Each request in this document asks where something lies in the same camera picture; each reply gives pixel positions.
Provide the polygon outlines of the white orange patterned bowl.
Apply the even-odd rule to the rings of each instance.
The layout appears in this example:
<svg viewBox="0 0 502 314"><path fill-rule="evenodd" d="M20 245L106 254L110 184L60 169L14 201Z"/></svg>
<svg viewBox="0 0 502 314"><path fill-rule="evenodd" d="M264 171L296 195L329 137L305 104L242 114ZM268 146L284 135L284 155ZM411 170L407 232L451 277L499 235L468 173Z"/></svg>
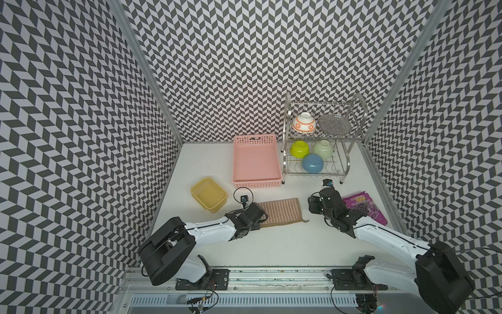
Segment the white orange patterned bowl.
<svg viewBox="0 0 502 314"><path fill-rule="evenodd" d="M313 133L316 130L316 120L310 113L303 112L295 117L292 128L299 133Z"/></svg>

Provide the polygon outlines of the pink plastic basket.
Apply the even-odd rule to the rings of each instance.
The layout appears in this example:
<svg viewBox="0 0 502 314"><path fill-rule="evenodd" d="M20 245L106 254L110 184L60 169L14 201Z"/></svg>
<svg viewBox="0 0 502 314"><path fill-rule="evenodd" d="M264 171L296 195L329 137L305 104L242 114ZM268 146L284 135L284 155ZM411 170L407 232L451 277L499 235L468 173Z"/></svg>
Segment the pink plastic basket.
<svg viewBox="0 0 502 314"><path fill-rule="evenodd" d="M235 187L275 188L282 184L277 136L258 134L233 139L233 176Z"/></svg>

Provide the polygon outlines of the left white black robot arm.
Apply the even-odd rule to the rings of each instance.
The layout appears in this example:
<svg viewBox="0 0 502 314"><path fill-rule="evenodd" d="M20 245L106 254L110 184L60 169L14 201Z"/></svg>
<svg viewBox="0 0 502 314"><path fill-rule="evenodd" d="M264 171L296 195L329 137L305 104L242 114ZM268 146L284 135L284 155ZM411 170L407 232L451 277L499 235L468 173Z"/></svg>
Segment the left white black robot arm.
<svg viewBox="0 0 502 314"><path fill-rule="evenodd" d="M215 221L185 223L180 217L170 218L139 248L142 275L154 286L172 278L188 281L198 289L214 287L213 269L201 255L193 255L198 247L242 239L259 230L268 214L256 203L226 213Z"/></svg>

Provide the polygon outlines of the brown striped square dishcloth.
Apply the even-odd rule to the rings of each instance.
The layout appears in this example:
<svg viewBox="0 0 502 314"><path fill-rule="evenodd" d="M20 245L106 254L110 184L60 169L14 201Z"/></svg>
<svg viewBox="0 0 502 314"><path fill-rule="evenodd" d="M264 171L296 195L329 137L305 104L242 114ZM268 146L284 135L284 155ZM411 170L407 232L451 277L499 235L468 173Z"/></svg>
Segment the brown striped square dishcloth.
<svg viewBox="0 0 502 314"><path fill-rule="evenodd" d="M299 222L309 222L302 216L298 198L275 200L257 203L268 215L266 221L260 223L260 228L292 225Z"/></svg>

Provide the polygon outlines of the purple snack bag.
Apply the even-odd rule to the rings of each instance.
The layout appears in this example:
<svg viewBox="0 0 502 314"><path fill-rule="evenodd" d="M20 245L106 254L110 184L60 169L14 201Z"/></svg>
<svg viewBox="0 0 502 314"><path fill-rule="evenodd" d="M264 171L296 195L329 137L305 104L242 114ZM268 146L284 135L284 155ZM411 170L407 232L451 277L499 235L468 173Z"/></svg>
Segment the purple snack bag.
<svg viewBox="0 0 502 314"><path fill-rule="evenodd" d="M376 206L372 197L366 191L343 197L343 201L347 208L356 209L368 217L371 217L374 221L384 226L388 225L388 221L383 212Z"/></svg>

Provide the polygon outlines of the lime green bowl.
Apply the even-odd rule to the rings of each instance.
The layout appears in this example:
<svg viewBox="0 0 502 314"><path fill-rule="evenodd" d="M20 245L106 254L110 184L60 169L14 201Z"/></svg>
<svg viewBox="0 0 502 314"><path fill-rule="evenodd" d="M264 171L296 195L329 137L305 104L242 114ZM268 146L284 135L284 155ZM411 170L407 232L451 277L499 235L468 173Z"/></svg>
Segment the lime green bowl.
<svg viewBox="0 0 502 314"><path fill-rule="evenodd" d="M299 159L303 159L310 154L309 145L304 141L295 141L290 147L290 154Z"/></svg>

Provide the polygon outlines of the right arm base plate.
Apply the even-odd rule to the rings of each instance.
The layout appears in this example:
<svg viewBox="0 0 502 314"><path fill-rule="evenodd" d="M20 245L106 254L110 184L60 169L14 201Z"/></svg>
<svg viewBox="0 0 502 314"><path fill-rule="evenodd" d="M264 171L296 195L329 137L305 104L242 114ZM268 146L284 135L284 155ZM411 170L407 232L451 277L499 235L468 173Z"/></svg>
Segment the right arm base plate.
<svg viewBox="0 0 502 314"><path fill-rule="evenodd" d="M387 285L372 283L363 271L353 269L332 269L327 275L335 290L379 292L388 290Z"/></svg>

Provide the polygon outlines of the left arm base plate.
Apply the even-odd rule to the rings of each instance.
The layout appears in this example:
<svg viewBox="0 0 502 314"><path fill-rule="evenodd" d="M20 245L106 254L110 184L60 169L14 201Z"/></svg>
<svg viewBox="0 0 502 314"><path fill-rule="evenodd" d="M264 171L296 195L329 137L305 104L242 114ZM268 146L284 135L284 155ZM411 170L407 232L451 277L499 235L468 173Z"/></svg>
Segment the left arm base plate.
<svg viewBox="0 0 502 314"><path fill-rule="evenodd" d="M227 290L229 281L229 269L213 269L196 283L185 279L177 279L175 290Z"/></svg>

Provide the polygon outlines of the aluminium front rail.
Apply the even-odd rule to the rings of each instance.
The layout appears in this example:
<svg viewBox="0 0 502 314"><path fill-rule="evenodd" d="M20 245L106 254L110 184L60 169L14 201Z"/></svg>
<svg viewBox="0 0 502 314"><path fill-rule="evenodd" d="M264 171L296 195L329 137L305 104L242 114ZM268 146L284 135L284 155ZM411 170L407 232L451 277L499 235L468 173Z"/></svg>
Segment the aluminium front rail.
<svg viewBox="0 0 502 314"><path fill-rule="evenodd" d="M333 281L327 276L332 269L353 269L363 271L372 283L387 285L388 290L376 293L411 293L419 295L417 273L402 265L381 260L371 260L366 266L357 269L354 266L284 266L284 267L231 267L215 266L213 269L229 269L230 281L227 290L216 291L218 294L229 293L317 293L334 290L348 293L348 290L335 290ZM125 274L125 280L118 288L118 294L134 293L202 293L212 290L175 290L176 279L154 286L149 278L142 276L141 270L133 268Z"/></svg>

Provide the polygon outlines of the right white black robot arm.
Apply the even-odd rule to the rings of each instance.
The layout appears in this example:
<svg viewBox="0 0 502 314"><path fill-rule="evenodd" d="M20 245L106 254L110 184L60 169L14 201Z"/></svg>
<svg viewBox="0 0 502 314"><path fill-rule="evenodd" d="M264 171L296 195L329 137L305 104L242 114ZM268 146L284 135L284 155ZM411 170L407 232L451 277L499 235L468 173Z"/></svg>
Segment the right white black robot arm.
<svg viewBox="0 0 502 314"><path fill-rule="evenodd" d="M309 196L308 205L328 226L401 261L386 264L369 255L359 259L355 267L371 283L417 295L437 313L456 313L475 290L469 272L446 243L428 243L392 230L366 212L348 208L334 187Z"/></svg>

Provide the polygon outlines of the blue bowl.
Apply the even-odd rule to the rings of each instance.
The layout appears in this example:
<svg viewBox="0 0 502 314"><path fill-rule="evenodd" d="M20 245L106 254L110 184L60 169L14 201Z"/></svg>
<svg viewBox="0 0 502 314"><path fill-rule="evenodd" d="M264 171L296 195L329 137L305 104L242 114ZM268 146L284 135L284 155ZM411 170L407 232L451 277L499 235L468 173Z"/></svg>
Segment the blue bowl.
<svg viewBox="0 0 502 314"><path fill-rule="evenodd" d="M302 159L301 166L307 173L316 174L324 169L324 161L317 154L308 154Z"/></svg>

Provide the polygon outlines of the pale green bowl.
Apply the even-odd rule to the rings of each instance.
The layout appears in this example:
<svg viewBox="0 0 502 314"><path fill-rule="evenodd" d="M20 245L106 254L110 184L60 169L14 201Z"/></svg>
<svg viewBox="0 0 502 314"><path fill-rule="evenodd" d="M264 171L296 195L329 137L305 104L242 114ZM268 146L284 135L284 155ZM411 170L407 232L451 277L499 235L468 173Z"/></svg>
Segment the pale green bowl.
<svg viewBox="0 0 502 314"><path fill-rule="evenodd" d="M323 139L314 144L312 153L318 155L323 160L326 160L333 156L334 148L328 140Z"/></svg>

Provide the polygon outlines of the grey speckled plate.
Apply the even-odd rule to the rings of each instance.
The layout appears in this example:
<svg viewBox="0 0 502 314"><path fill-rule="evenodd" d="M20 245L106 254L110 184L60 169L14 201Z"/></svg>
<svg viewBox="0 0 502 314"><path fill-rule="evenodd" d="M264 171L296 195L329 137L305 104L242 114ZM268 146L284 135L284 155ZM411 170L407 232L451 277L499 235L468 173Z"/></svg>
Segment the grey speckled plate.
<svg viewBox="0 0 502 314"><path fill-rule="evenodd" d="M323 115L318 125L321 131L332 136L346 136L352 130L349 120L341 115Z"/></svg>

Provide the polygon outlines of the metal two-tier dish rack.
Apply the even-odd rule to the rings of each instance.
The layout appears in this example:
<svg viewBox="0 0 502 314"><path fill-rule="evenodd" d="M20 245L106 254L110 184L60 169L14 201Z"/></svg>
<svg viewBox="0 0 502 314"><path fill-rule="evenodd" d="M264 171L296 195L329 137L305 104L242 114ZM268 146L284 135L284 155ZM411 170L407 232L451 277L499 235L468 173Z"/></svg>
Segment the metal two-tier dish rack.
<svg viewBox="0 0 502 314"><path fill-rule="evenodd" d="M292 128L292 123L300 113L308 112L316 120L316 130L313 133L299 133ZM341 115L349 120L352 127L349 135L332 136L321 131L318 119L323 115ZM304 141L309 145L310 153L317 141L328 140L334 148L333 156L324 161L324 169L320 176L337 177L342 184L351 169L350 152L354 145L363 139L363 129L367 124L369 106L363 96L355 93L347 102L308 102L294 101L291 94L286 93L284 104L284 120L282 129L282 180L287 175L307 176L301 166L301 159L290 154L290 147L295 141Z"/></svg>

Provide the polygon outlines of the yellow plastic container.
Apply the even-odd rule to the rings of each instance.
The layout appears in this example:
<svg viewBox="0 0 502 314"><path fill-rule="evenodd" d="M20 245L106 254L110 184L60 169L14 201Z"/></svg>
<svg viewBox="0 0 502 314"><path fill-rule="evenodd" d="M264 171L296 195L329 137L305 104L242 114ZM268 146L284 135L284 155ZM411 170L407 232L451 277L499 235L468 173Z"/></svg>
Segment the yellow plastic container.
<svg viewBox="0 0 502 314"><path fill-rule="evenodd" d="M227 192L211 177L204 177L193 185L190 193L210 213L216 213L227 203Z"/></svg>

